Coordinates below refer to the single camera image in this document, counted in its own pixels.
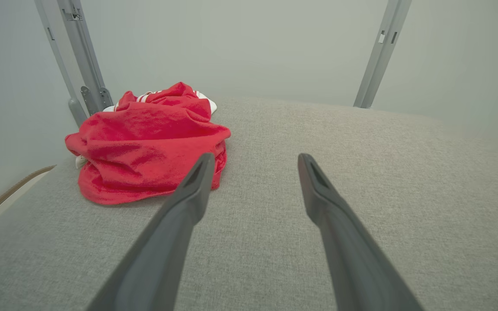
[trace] red garment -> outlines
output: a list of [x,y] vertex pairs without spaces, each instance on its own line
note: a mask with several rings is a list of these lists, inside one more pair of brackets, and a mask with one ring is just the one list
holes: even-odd
[[126,92],[115,112],[94,114],[65,138],[68,150],[88,160],[78,178],[82,195],[118,204],[170,194],[205,152],[215,155],[218,188],[230,130],[210,122],[209,101],[184,83],[136,99]]

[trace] gray fabric surface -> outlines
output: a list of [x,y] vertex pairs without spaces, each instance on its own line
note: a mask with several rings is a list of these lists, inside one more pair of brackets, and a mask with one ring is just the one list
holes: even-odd
[[[176,310],[334,310],[297,155],[310,153],[426,310],[498,310],[498,141],[420,116],[214,98],[221,186],[196,226]],[[163,198],[85,200],[70,157],[0,216],[0,310],[81,310]]]

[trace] crumpled red fabric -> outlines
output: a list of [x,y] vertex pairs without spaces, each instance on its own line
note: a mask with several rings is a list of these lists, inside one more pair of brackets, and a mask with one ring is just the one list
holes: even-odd
[[205,152],[215,156],[212,189],[218,188],[230,130],[210,118],[209,101],[184,83],[147,102],[126,92],[115,112],[97,112],[65,138],[68,150],[88,160],[78,177],[82,195],[118,204],[170,194]]

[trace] white wall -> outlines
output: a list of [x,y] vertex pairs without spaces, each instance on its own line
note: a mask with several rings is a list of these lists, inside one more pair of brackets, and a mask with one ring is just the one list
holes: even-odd
[[113,100],[207,95],[352,106],[387,0],[82,0]]
[[34,1],[0,0],[0,195],[65,157],[78,130]]
[[372,108],[498,127],[498,0],[414,0]]

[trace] brown wooden edge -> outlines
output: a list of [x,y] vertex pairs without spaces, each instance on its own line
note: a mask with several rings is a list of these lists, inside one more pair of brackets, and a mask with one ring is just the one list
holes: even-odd
[[5,201],[6,199],[8,199],[8,197],[10,197],[13,193],[15,193],[15,191],[17,191],[20,187],[22,187],[23,185],[26,185],[26,183],[28,181],[31,181],[32,178],[34,178],[34,177],[36,177],[36,176],[38,176],[40,174],[43,174],[46,171],[51,171],[51,169],[53,167],[55,167],[55,165],[39,169],[39,170],[35,171],[34,173],[31,173],[30,175],[26,176],[24,179],[22,179],[18,183],[16,183],[14,186],[12,186],[10,189],[8,189],[5,193],[3,193],[0,196],[0,205],[1,205],[1,203],[3,203],[3,201]]

